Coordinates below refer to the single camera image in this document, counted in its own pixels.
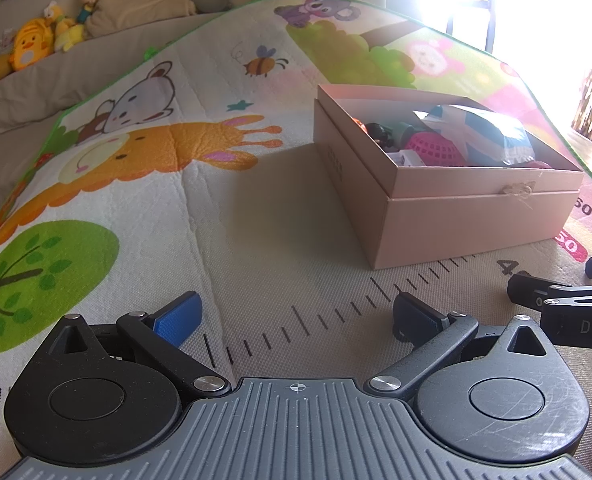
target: cartoon giraffe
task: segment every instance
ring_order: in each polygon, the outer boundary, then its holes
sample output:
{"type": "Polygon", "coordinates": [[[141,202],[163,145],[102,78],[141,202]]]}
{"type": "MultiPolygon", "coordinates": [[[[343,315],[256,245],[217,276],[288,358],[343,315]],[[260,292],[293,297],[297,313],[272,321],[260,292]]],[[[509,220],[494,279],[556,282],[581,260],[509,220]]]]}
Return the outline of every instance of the cartoon giraffe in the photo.
{"type": "Polygon", "coordinates": [[[178,123],[107,136],[76,153],[60,171],[58,183],[20,206],[9,218],[5,219],[0,212],[0,245],[9,240],[17,227],[38,218],[47,206],[61,206],[81,191],[93,192],[115,180],[136,180],[153,171],[182,171],[193,160],[201,160],[223,170],[248,170],[258,162],[256,156],[231,148],[282,146],[282,141],[277,139],[243,140],[247,134],[281,133],[279,126],[258,130],[237,128],[263,119],[261,115],[247,115],[220,123],[178,123]]]}

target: cartoon star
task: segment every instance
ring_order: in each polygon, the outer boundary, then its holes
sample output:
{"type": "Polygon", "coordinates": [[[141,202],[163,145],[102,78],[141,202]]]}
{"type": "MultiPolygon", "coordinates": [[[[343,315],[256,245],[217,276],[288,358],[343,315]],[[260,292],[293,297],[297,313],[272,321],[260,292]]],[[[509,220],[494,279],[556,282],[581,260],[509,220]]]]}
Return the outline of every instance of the cartoon star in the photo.
{"type": "Polygon", "coordinates": [[[244,99],[241,99],[236,104],[227,105],[227,111],[233,112],[234,110],[246,110],[247,107],[250,107],[253,103],[248,103],[244,99]]]}

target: yellow plush toy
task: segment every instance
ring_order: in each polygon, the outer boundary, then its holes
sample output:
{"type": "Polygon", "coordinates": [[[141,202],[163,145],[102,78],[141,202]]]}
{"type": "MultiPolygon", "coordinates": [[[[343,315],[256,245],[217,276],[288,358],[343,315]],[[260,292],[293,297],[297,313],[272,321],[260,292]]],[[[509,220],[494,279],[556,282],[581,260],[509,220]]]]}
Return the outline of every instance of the yellow plush toy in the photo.
{"type": "Polygon", "coordinates": [[[21,27],[14,39],[9,63],[20,70],[54,52],[54,34],[43,18],[29,20],[21,27]]]}
{"type": "Polygon", "coordinates": [[[67,52],[76,43],[85,41],[84,38],[85,26],[81,23],[76,23],[73,27],[68,28],[60,36],[56,36],[54,41],[54,50],[67,52]]]}
{"type": "Polygon", "coordinates": [[[50,4],[47,7],[45,7],[45,10],[42,11],[42,13],[45,16],[45,22],[47,23],[47,25],[55,23],[55,36],[61,35],[72,25],[76,24],[76,22],[72,18],[68,18],[67,16],[65,16],[65,13],[62,11],[60,6],[54,1],[50,2],[50,4]]]}
{"type": "Polygon", "coordinates": [[[77,25],[75,20],[65,16],[65,13],[56,2],[50,4],[43,11],[45,22],[48,25],[54,24],[54,50],[67,52],[76,43],[80,43],[85,38],[83,36],[84,28],[77,25]]]}

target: pink box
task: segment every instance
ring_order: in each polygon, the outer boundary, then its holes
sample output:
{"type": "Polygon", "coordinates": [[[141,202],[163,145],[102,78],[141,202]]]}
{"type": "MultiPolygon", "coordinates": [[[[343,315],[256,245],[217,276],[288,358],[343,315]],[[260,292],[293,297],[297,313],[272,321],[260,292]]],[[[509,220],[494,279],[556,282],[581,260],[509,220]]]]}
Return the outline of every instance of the pink box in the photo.
{"type": "Polygon", "coordinates": [[[314,142],[374,269],[432,262],[553,238],[578,197],[583,172],[529,134],[532,168],[399,168],[353,121],[394,123],[470,99],[403,88],[321,85],[314,142]],[[508,194],[524,184],[530,194],[508,194]]]}

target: black circular pivot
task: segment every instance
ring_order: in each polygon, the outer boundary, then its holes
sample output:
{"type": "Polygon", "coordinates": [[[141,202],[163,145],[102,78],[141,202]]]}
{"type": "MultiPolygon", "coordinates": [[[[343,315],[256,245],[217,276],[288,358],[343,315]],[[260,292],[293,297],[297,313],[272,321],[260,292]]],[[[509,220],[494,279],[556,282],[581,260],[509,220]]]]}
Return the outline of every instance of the black circular pivot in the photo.
{"type": "Polygon", "coordinates": [[[503,377],[477,383],[469,392],[469,402],[492,418],[523,420],[542,410],[544,395],[533,384],[503,377]]]}
{"type": "Polygon", "coordinates": [[[94,420],[115,412],[124,398],[125,392],[118,384],[93,377],[57,386],[50,397],[50,405],[64,418],[94,420]]]}
{"type": "Polygon", "coordinates": [[[70,466],[103,465],[142,452],[167,435],[180,412],[168,378],[110,357],[82,317],[58,322],[4,408],[20,453],[70,466]]]}
{"type": "Polygon", "coordinates": [[[482,359],[432,374],[414,410],[447,447],[508,464],[572,454],[589,421],[580,385],[531,319],[513,319],[482,359]]]}

